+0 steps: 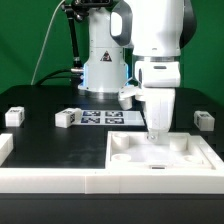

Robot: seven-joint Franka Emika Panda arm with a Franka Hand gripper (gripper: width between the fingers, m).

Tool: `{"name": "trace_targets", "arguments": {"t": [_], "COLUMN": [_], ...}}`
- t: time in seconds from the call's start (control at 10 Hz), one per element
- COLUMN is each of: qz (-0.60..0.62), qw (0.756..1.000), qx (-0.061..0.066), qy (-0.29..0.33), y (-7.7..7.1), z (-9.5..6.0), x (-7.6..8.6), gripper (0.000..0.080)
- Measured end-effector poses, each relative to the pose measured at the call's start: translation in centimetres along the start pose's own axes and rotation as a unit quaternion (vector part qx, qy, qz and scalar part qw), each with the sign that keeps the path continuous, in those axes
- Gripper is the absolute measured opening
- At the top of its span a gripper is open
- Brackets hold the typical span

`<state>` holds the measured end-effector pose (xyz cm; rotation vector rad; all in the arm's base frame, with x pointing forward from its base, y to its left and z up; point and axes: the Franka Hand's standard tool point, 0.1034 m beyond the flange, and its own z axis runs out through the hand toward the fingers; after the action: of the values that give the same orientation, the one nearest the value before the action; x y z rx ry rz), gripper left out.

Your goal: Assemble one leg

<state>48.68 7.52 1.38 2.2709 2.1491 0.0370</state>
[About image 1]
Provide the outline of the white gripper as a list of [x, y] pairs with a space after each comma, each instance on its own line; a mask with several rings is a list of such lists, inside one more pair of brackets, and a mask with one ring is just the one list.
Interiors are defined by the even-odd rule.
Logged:
[[123, 110], [132, 108], [132, 98], [142, 102], [147, 139], [156, 143], [171, 127], [175, 89], [180, 86], [180, 63], [174, 57], [137, 56], [133, 74], [138, 85], [122, 86], [118, 101]]

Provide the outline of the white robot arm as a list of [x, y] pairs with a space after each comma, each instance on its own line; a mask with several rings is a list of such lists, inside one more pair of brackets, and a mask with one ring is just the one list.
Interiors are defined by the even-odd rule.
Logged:
[[157, 141], [171, 127], [179, 57], [195, 30], [191, 0], [118, 0], [110, 12], [91, 9], [90, 56], [79, 90], [116, 94], [124, 110], [140, 101], [148, 139]]

